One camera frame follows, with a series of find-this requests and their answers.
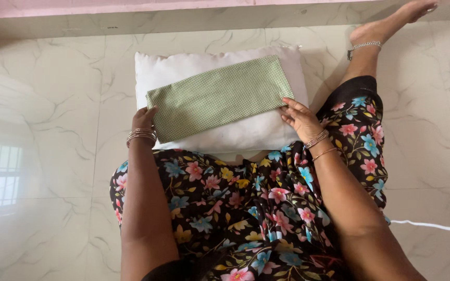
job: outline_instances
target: bangle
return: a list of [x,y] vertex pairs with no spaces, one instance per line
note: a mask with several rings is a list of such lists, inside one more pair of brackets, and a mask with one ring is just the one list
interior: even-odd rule
[[325,139],[328,136],[329,136],[328,130],[322,130],[322,132],[318,134],[317,137],[312,138],[311,140],[308,141],[308,143],[305,144],[305,148],[309,149],[310,147],[320,143],[321,140]]
[[129,132],[128,138],[126,139],[126,146],[129,148],[129,141],[135,137],[146,137],[153,141],[152,147],[155,145],[155,141],[158,136],[155,134],[154,130],[151,129],[135,129]]
[[333,151],[333,150],[337,150],[337,149],[338,149],[338,148],[332,148],[332,149],[328,149],[328,150],[322,152],[321,154],[315,156],[314,159],[312,159],[312,162],[315,162],[315,160],[317,160],[317,158],[323,156],[324,154],[326,154],[326,153],[328,153],[328,152],[331,152],[331,151]]

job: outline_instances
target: green fabric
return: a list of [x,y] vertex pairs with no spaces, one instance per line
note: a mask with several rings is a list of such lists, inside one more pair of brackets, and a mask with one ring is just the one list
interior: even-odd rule
[[279,57],[236,63],[147,92],[159,107],[153,123],[161,144],[285,105],[294,98]]

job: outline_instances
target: pink wall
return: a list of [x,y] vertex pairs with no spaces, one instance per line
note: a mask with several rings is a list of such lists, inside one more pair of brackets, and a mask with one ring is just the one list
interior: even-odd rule
[[372,0],[0,0],[0,18],[354,1]]

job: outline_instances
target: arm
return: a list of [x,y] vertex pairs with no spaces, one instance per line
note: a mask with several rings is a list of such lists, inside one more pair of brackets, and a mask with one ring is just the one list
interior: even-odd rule
[[[323,129],[316,116],[304,105],[284,98],[283,120],[307,143]],[[333,148],[325,139],[310,148],[317,156]],[[324,205],[341,241],[341,251],[359,280],[425,280],[412,266],[391,233],[383,215],[362,185],[345,166],[339,154],[331,151],[315,162]]]
[[[133,129],[150,128],[153,108],[140,109]],[[170,210],[152,154],[152,141],[135,137],[130,141],[128,180],[121,230],[121,280],[140,281],[159,265],[179,259],[173,237]]]

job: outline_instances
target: white cable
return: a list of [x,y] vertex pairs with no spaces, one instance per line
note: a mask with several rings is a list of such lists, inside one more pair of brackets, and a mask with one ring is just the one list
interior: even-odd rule
[[450,231],[450,227],[440,226],[440,225],[436,225],[434,223],[414,222],[414,221],[410,221],[410,220],[391,220],[391,222],[395,222],[395,223],[410,223],[411,225],[415,225],[415,226],[436,227],[436,228],[440,228],[440,229],[444,229],[444,230]]

